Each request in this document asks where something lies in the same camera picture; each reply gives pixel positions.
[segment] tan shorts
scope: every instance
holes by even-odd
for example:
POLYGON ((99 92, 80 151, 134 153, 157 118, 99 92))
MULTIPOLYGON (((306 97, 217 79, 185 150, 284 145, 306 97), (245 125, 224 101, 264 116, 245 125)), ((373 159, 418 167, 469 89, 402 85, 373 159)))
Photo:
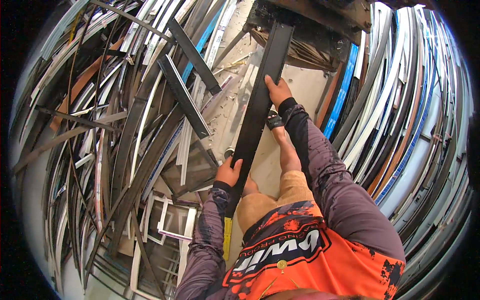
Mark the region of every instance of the tan shorts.
POLYGON ((289 171, 280 178, 280 197, 278 199, 257 193, 247 195, 240 200, 237 206, 240 229, 245 234, 248 228, 272 209, 312 199, 313 194, 308 188, 305 174, 301 171, 289 171))

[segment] gray sleeve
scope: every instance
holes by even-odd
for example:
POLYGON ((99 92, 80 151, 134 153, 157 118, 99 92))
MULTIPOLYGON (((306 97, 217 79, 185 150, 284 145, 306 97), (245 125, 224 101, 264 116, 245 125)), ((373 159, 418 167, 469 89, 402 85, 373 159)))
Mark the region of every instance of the gray sleeve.
POLYGON ((202 213, 193 231, 187 254, 187 266, 177 287, 175 299, 201 299, 209 287, 225 275, 223 259, 223 230, 228 192, 210 189, 202 213))
POLYGON ((353 182, 338 153, 303 107, 289 98, 280 105, 278 114, 326 225, 346 240, 404 262, 402 242, 395 228, 370 195, 353 182))

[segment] sandal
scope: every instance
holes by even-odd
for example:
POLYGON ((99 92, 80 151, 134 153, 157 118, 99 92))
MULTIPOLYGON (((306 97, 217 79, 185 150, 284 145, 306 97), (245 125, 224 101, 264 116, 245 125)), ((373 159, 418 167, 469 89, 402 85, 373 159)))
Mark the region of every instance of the sandal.
POLYGON ((283 126, 282 118, 278 115, 278 112, 274 111, 273 109, 271 109, 268 112, 266 124, 267 124, 268 129, 270 129, 270 131, 273 128, 283 126))

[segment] hand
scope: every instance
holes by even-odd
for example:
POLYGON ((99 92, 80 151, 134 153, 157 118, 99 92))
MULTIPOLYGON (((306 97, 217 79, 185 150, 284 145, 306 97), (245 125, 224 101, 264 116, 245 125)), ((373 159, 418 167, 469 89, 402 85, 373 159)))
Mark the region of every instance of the hand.
POLYGON ((240 168, 243 162, 243 159, 239 159, 235 162, 233 169, 230 168, 233 157, 227 158, 227 160, 218 167, 216 172, 215 180, 222 181, 229 186, 234 186, 237 183, 240 175, 240 168))
POLYGON ((277 110, 283 101, 292 97, 292 92, 283 78, 280 78, 278 85, 276 85, 269 75, 265 75, 265 84, 270 91, 270 99, 277 110))

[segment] orange shirt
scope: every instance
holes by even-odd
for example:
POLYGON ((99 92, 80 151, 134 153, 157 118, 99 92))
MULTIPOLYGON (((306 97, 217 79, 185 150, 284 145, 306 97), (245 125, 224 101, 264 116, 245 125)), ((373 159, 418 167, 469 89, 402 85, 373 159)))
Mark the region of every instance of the orange shirt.
POLYGON ((256 230, 284 222, 281 233, 246 245, 223 287, 240 299, 297 288, 391 299, 404 263, 342 238, 326 227, 315 201, 306 202, 301 209, 273 214, 256 230))

